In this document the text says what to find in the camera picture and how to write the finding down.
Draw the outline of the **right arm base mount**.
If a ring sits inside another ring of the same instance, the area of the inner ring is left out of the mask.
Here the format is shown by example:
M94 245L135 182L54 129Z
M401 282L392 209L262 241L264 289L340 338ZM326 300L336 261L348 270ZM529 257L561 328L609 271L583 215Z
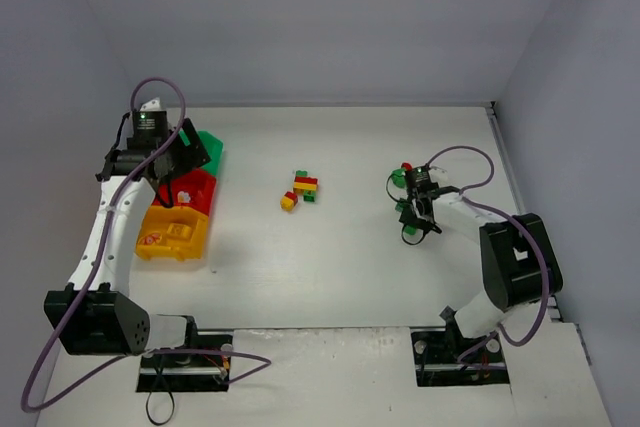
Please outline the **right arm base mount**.
M411 346L420 388L508 385L497 335L466 339L444 329L412 329Z

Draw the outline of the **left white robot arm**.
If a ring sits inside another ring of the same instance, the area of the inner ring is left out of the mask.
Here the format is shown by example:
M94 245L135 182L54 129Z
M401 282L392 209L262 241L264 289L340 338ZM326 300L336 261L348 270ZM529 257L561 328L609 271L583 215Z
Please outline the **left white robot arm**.
M101 197L89 240L62 290L44 311L54 337L75 356L135 356L187 345L193 321L150 314L129 297L139 232L153 201L177 205L179 178L210 157L190 119L171 126L158 98L131 115L125 148L114 146L97 179Z

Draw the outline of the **yellow red lego block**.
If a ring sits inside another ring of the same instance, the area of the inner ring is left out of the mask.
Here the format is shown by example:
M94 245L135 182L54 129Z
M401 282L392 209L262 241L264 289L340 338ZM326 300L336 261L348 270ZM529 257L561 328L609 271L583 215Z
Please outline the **yellow red lego block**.
M298 204L298 195L293 191L284 193L280 200L280 207L286 212L291 212Z

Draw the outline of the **green double lego brick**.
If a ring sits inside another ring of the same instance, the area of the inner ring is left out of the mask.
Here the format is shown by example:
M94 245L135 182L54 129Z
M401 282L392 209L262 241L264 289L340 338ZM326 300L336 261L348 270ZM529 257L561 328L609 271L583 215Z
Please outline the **green double lego brick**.
M417 232L417 228L411 225L405 224L402 229L402 233L404 235L413 236Z

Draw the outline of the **red plastic bin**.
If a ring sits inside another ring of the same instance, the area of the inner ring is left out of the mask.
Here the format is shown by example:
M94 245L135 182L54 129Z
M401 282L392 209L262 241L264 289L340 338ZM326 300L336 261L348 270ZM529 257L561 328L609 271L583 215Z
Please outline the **red plastic bin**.
M196 169L170 182L171 192L167 186L159 189L160 198L152 202L155 206L161 206L161 200L168 202L173 200L174 207L189 207L204 215L209 215L216 188L217 179L203 169Z

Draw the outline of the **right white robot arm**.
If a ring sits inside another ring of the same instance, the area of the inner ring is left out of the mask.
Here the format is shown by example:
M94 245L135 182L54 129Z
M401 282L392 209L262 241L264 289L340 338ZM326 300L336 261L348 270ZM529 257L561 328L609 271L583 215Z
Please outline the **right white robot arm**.
M564 279L543 220L536 214L511 216L481 207L427 165L400 170L406 196L396 201L400 223L422 237L453 230L480 251L482 288L449 315L447 326L463 338L488 336L516 309L561 291Z

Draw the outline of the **yellow plastic bin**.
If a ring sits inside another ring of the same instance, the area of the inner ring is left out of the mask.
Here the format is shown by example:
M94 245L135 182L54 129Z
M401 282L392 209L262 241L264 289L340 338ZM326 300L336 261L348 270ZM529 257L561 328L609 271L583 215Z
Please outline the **yellow plastic bin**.
M143 219L135 247L142 260L200 259L208 234L209 217L192 207L167 209L151 205Z

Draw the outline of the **stacked multicolor lego block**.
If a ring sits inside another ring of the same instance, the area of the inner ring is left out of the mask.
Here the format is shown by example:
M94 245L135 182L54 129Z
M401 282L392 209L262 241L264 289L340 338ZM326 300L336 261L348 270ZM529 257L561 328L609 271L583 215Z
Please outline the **stacked multicolor lego block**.
M308 175L306 170L296 170L293 180L293 192L301 197L304 202L315 203L319 181L315 177Z

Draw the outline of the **green plastic bin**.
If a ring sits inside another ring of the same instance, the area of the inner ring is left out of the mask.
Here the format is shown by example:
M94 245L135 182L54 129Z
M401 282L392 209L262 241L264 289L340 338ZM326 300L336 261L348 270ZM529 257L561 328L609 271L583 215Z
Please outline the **green plastic bin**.
M209 156L209 161L203 164L201 169L216 177L222 159L224 143L208 131L200 130L198 135Z

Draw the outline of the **green rounded lego brick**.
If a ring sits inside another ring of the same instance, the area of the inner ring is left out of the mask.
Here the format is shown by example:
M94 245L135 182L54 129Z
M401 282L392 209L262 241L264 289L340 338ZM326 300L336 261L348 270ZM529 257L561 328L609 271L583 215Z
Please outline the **green rounded lego brick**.
M391 182L400 189L406 188L405 170L403 168L395 169L391 172Z

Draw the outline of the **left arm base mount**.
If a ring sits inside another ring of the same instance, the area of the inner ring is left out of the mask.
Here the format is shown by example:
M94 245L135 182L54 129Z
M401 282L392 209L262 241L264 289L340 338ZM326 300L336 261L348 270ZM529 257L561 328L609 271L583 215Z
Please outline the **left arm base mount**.
M227 392L231 359L211 351L233 349L230 331L199 332L190 348L207 350L201 354L147 355L140 359L136 391L138 393L213 393Z

